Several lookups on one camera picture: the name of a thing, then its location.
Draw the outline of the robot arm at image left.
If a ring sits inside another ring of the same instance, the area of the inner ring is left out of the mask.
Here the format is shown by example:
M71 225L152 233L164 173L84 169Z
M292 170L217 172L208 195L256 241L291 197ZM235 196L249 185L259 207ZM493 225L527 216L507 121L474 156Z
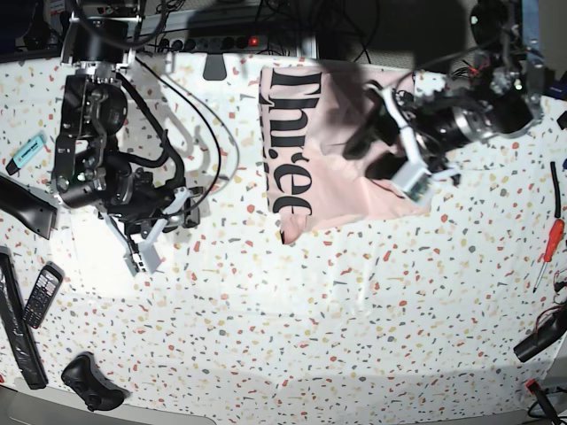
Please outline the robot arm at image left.
M159 222L166 233L195 228L200 222L195 200L203 190L186 186L182 158L167 130L122 74L167 18L161 16L153 32L142 35L143 1L70 1L67 7L61 61L75 72L66 78L53 191L69 209L94 206L100 218L122 223L119 233L125 237L147 238ZM129 100L157 134L161 153L155 159L119 148Z

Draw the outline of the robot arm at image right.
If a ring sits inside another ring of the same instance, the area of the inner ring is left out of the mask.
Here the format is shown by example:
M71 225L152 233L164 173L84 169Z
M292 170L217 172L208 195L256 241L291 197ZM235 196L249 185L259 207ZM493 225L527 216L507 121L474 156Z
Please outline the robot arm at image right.
M402 143L402 132L408 130L416 138L418 157L435 173L449 168L451 151L494 136L516 138L541 121L545 67L538 47L537 2L479 1L470 13L470 29L474 47L429 63L473 55L466 85L414 97L401 85L415 71L386 86L366 84L374 106L346 142L344 159L365 158L374 143L383 142L391 149L369 165L366 175L390 179L410 160L410 149Z

